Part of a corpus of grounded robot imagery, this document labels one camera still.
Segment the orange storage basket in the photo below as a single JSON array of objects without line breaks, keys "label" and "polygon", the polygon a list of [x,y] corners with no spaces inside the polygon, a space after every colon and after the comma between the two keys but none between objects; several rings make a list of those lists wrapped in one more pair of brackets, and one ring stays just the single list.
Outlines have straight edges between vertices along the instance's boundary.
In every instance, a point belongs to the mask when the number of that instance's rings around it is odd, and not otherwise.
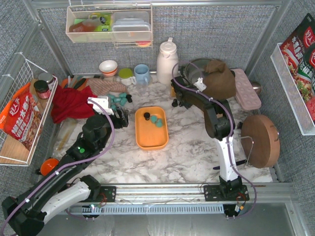
[{"label": "orange storage basket", "polygon": [[[156,127],[151,120],[145,120],[144,113],[162,119],[163,126]],[[158,106],[142,107],[135,112],[135,137],[137,145],[145,151],[163,149],[168,141],[168,128],[163,108]]]}]

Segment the brown cloth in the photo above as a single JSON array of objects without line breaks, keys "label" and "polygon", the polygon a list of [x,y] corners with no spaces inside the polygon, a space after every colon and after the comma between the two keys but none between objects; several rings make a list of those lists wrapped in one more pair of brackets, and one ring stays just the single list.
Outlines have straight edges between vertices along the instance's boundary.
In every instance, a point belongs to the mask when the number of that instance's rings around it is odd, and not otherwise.
[{"label": "brown cloth", "polygon": [[211,60],[204,67],[206,73],[203,84],[206,88],[203,93],[215,100],[225,100],[236,95],[235,75],[221,60]]}]

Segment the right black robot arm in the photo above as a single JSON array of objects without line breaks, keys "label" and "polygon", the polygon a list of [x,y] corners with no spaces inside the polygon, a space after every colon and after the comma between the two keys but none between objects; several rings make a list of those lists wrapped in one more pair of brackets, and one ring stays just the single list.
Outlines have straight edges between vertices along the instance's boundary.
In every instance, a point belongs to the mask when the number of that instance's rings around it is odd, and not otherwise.
[{"label": "right black robot arm", "polygon": [[217,101],[197,88],[186,86],[180,77],[171,80],[179,105],[194,105],[204,115],[208,136],[215,140],[220,162],[220,185],[228,190],[242,186],[233,152],[235,122],[227,100]]}]

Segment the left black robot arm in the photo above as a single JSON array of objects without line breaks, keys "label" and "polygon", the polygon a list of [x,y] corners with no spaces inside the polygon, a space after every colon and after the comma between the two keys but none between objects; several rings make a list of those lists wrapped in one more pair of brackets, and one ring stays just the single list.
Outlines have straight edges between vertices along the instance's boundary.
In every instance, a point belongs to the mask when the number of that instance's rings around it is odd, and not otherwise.
[{"label": "left black robot arm", "polygon": [[101,114],[88,118],[82,128],[83,136],[66,151],[58,165],[38,183],[17,198],[7,197],[2,202],[5,222],[17,236],[35,236],[44,225],[62,210],[74,203],[98,196],[100,184],[90,176],[61,191],[67,182],[82,172],[94,160],[104,155],[115,139],[114,124],[107,111],[97,102],[93,103]]}]

